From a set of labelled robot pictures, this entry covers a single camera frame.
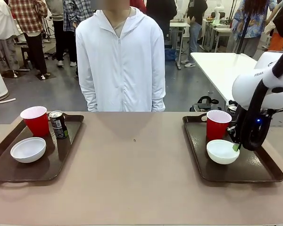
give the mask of soda can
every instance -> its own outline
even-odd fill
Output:
[[[65,124],[65,117],[62,111],[53,111],[49,114],[53,131],[57,139],[64,139],[68,136],[68,130]]]

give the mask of black pants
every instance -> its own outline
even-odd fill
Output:
[[[24,33],[24,36],[29,47],[29,58],[34,63],[36,69],[41,71],[41,74],[46,74],[47,67],[43,53],[42,33],[33,37],[29,37],[26,33]]]
[[[75,33],[63,30],[63,21],[53,21],[56,38],[57,60],[63,60],[64,50],[68,48],[71,62],[76,62]]]

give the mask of red plastic cup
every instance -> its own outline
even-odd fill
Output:
[[[49,125],[46,107],[30,107],[21,112],[20,117],[35,137],[49,134]]]
[[[220,110],[212,110],[207,113],[207,117],[207,138],[209,140],[222,139],[232,121],[231,115]]]

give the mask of floral shirt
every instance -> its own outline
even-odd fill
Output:
[[[233,26],[232,30],[234,31],[234,37],[235,39],[238,39],[238,36],[242,36],[242,31],[238,31],[238,25],[240,22],[246,22],[247,20],[247,15],[244,15],[243,13],[243,8],[244,8],[245,0],[241,0],[240,6],[237,9],[237,12],[234,16],[233,20]],[[267,0],[266,5],[265,5],[265,10],[263,14],[255,14],[252,15],[250,18],[250,24],[247,28],[247,32],[245,35],[245,38],[255,38],[261,35],[261,33],[264,31],[264,21],[266,20],[267,17],[267,10],[268,7],[270,11],[273,11],[275,6],[277,5],[277,0]]]

